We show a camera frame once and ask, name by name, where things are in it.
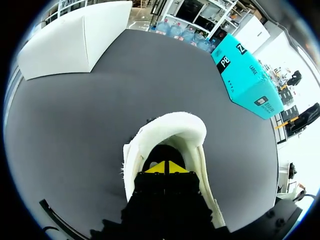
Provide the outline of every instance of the white cabinet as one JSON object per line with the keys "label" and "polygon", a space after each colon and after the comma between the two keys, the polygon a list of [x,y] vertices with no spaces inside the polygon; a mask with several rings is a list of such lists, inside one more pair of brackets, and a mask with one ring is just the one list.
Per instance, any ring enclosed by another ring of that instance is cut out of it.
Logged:
{"label": "white cabinet", "polygon": [[270,37],[259,19],[248,14],[240,23],[233,36],[252,54]]}

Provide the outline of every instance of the large label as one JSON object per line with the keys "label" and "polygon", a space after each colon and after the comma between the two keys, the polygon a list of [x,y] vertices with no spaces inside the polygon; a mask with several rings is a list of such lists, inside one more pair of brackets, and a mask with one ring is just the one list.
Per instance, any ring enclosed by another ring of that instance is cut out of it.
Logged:
{"label": "large label", "polygon": [[236,48],[239,50],[239,52],[241,53],[241,55],[245,54],[246,52],[248,52],[247,49],[244,48],[244,46],[241,45],[241,43],[239,43]]}
{"label": "large label", "polygon": [[159,30],[156,30],[155,33],[156,33],[156,34],[161,34],[161,35],[166,35],[166,32],[164,32],[164,31],[159,31]]}
{"label": "large label", "polygon": [[255,101],[255,105],[257,106],[261,106],[262,104],[265,104],[266,102],[268,102],[268,98],[266,96],[263,96],[261,98],[259,98],[257,101]]}
{"label": "large label", "polygon": [[224,70],[229,66],[229,64],[230,60],[226,56],[223,56],[220,62],[216,65],[219,73],[222,74]]}

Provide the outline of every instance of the white wall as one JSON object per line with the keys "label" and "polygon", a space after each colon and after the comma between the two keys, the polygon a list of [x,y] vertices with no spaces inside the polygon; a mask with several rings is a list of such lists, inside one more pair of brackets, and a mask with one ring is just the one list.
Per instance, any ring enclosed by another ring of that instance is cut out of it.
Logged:
{"label": "white wall", "polygon": [[300,113],[315,103],[320,103],[320,87],[317,80],[303,58],[290,46],[286,34],[271,22],[267,22],[265,28],[271,37],[253,55],[273,68],[289,68],[292,73],[300,71],[302,80],[294,87],[294,104]]}
{"label": "white wall", "polygon": [[[271,22],[265,24],[270,33],[270,39],[254,53],[257,59],[273,68],[288,67],[292,72],[299,70],[302,79],[294,87],[296,96],[294,103],[300,113],[320,103],[320,87],[312,71],[303,58],[289,44],[286,34]],[[291,182],[297,181],[306,187],[309,194],[316,195],[320,188],[320,118],[307,126],[306,130],[299,136],[289,138],[278,149],[279,166],[293,163],[297,174]],[[303,209],[300,219],[307,212],[313,202],[311,197],[305,197],[297,205]]]}

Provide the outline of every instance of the black device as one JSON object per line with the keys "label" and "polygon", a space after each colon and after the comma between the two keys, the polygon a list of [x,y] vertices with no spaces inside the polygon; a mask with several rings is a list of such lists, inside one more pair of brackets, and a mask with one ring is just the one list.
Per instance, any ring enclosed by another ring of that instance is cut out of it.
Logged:
{"label": "black device", "polygon": [[288,109],[286,111],[281,112],[283,122],[289,121],[290,119],[293,119],[293,118],[297,117],[298,115],[299,115],[299,112],[298,112],[296,105],[294,105],[293,107],[291,107],[290,109]]}
{"label": "black device", "polygon": [[227,34],[228,33],[225,30],[223,30],[221,27],[218,27],[218,29],[212,35],[210,41],[212,41],[213,38],[216,38],[222,41],[227,36]]}
{"label": "black device", "polygon": [[282,91],[279,92],[279,96],[281,98],[283,105],[287,105],[291,103],[292,100],[294,99],[294,97],[291,94],[291,91],[287,87],[285,87]]}
{"label": "black device", "polygon": [[230,233],[227,226],[215,229],[212,225],[212,211],[200,194],[194,172],[139,172],[134,185],[132,197],[121,211],[121,223],[104,219],[103,229],[91,230],[90,238],[61,219],[46,200],[40,205],[56,224],[50,228],[74,240],[282,240],[302,212],[293,201],[282,199],[254,222]]}
{"label": "black device", "polygon": [[204,18],[203,16],[198,16],[194,23],[208,31],[211,31],[215,27],[215,24],[212,21]]}
{"label": "black device", "polygon": [[175,16],[193,23],[203,5],[197,0],[184,0]]}

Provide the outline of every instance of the black metal bar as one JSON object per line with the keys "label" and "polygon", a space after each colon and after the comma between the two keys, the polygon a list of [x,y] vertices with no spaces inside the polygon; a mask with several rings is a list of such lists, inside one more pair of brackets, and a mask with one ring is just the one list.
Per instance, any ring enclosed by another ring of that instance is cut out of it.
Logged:
{"label": "black metal bar", "polygon": [[61,217],[59,217],[59,215],[56,214],[55,211],[53,211],[53,209],[49,206],[45,199],[41,200],[39,204],[46,212],[46,214],[48,214],[48,216],[52,219],[52,221],[70,238],[74,240],[89,240],[88,237],[75,230],[73,227],[67,224]]}

